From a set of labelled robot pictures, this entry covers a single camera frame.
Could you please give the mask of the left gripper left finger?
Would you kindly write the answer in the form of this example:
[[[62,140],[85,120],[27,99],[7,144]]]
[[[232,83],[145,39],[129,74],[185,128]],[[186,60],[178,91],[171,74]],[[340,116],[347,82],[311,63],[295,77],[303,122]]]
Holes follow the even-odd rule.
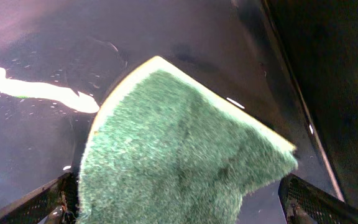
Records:
[[[76,223],[78,179],[66,173],[0,209],[0,223]]]

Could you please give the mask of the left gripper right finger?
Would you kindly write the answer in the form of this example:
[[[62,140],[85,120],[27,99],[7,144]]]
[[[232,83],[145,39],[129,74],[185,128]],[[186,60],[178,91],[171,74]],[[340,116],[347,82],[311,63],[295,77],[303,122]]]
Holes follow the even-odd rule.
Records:
[[[296,175],[280,181],[278,196],[287,224],[358,224],[358,210]]]

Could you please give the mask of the green yellow sponge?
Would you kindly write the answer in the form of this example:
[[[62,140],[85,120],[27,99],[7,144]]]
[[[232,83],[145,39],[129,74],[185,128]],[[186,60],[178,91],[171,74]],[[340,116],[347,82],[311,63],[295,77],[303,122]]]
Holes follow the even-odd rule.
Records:
[[[235,223],[294,145],[162,57],[113,89],[81,160],[78,223]]]

